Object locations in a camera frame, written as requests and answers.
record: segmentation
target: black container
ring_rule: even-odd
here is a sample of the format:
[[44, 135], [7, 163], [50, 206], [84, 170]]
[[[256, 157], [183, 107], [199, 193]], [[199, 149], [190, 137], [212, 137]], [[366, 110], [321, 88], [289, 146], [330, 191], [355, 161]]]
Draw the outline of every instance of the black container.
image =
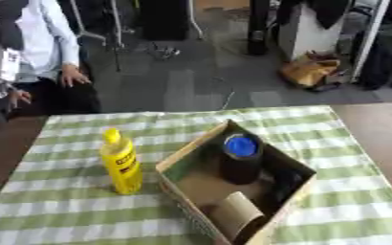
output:
[[248, 54], [262, 56], [267, 51], [266, 23], [269, 17], [270, 0], [250, 0], [250, 21], [248, 27]]
[[[249, 157], [239, 157], [230, 153], [227, 148], [229, 140], [239, 137], [245, 137], [255, 142], [255, 153]], [[231, 134], [223, 141], [222, 156], [220, 161], [221, 176], [235, 184], [247, 185], [258, 179], [260, 176], [263, 156], [263, 142], [257, 136], [249, 133]]]

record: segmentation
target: bottle cap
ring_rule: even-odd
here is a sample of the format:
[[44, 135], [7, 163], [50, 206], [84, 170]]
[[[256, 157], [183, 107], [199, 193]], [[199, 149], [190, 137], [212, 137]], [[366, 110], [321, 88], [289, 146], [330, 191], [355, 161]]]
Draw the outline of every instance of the bottle cap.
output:
[[104, 141], [108, 144], [115, 144], [120, 140], [120, 132], [116, 128], [109, 128], [104, 132]]

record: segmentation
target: green and white striped tablecloth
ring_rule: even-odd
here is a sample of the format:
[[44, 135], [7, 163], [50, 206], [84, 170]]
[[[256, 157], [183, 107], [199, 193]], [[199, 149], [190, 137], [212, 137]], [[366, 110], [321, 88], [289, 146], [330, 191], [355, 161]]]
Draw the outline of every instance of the green and white striped tablecloth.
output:
[[[275, 244], [392, 244], [390, 184], [333, 110], [315, 106], [52, 117], [0, 193], [0, 245], [209, 244], [160, 192], [154, 166], [226, 119], [318, 172]], [[99, 161], [101, 132], [111, 126], [137, 146], [137, 195], [114, 194]]]

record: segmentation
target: person's hand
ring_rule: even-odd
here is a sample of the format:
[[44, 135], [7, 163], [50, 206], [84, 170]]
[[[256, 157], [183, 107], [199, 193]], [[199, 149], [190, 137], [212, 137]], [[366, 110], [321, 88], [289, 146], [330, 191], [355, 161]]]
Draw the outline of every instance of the person's hand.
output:
[[63, 64], [62, 65], [62, 78], [60, 83], [64, 87], [73, 87], [74, 82], [79, 83], [91, 83], [91, 81], [80, 73], [78, 67], [73, 64]]
[[24, 90], [12, 89], [11, 90], [11, 109], [16, 109], [20, 101], [31, 104], [32, 96]]

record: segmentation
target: cardboard box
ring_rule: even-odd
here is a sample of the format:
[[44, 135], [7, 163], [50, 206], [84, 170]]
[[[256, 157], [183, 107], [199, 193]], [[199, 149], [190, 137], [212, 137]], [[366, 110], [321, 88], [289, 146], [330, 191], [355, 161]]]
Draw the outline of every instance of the cardboard box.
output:
[[161, 188], [194, 227], [223, 244], [235, 243], [214, 224], [209, 211], [230, 194], [241, 191], [267, 217], [245, 244], [269, 244], [277, 223], [306, 196], [316, 172], [264, 144], [265, 177], [249, 185], [229, 183], [220, 177], [216, 152], [218, 145], [234, 133], [250, 132], [233, 121], [221, 123], [157, 164]]

